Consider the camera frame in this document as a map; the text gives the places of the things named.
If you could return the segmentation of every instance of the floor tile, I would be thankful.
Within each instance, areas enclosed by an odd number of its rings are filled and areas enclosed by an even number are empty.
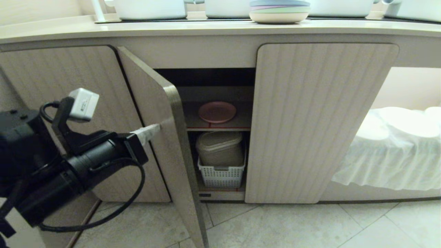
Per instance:
[[[92,221],[114,210],[97,212]],[[84,231],[75,248],[165,248],[188,237],[172,203],[134,203],[108,223]]]
[[[201,203],[201,208],[202,208],[202,214],[204,216],[205,228],[208,229],[208,228],[213,227],[213,223],[211,222],[210,213],[208,212],[207,204]]]
[[[176,244],[174,244],[174,245],[171,245],[171,246],[169,246],[169,247],[167,247],[167,248],[179,248],[179,243],[176,243]]]
[[[441,247],[440,200],[400,203],[386,216],[421,247]]]
[[[186,240],[181,241],[179,243],[179,248],[196,248],[196,246],[194,245],[193,241],[191,241],[191,239],[186,239]]]
[[[245,203],[207,203],[207,205],[213,225],[218,225],[259,206]]]
[[[340,204],[363,228],[374,223],[396,205],[398,205],[398,203]]]
[[[264,205],[207,233],[215,248],[336,248],[361,230],[338,205]]]
[[[100,206],[97,209],[97,212],[107,210],[114,207],[119,207],[123,205],[124,203],[117,203],[117,202],[101,202]]]
[[[383,216],[339,248],[419,248],[419,246]]]

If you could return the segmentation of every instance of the white basket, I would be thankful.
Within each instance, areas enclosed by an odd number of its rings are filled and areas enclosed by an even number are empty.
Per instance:
[[[239,188],[242,182],[243,170],[247,164],[247,147],[244,147],[245,159],[243,166],[214,167],[203,166],[198,158],[198,167],[202,173],[206,187]]]

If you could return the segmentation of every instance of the white container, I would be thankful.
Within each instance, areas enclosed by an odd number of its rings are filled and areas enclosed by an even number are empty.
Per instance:
[[[247,157],[247,148],[244,147],[245,158]],[[213,188],[239,188],[242,183],[243,171],[245,169],[246,159],[241,166],[214,167],[204,166],[198,159],[198,167],[201,171],[204,185]]]
[[[161,20],[187,17],[184,0],[105,0],[121,20]]]
[[[383,0],[386,17],[441,22],[441,0]]]
[[[311,3],[309,16],[366,17],[380,0],[305,0]]]
[[[203,165],[214,167],[243,164],[241,132],[206,132],[198,137],[196,149]]]
[[[189,4],[205,2],[205,15],[208,18],[250,18],[250,0],[185,0]]]

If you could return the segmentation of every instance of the open cabinet door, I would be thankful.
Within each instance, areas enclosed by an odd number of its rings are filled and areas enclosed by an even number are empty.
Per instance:
[[[394,44],[261,46],[245,201],[319,201],[398,52]]]
[[[196,174],[178,91],[125,47],[118,47],[118,53],[145,125],[161,125],[161,131],[151,144],[172,200],[196,247],[207,248]]]

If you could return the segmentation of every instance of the countertop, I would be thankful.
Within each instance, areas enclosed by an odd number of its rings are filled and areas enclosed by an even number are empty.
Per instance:
[[[106,19],[114,19],[107,14]],[[258,34],[391,34],[441,38],[441,25],[380,20],[304,20],[267,25],[243,21],[96,24],[93,15],[0,26],[0,44],[69,38]]]

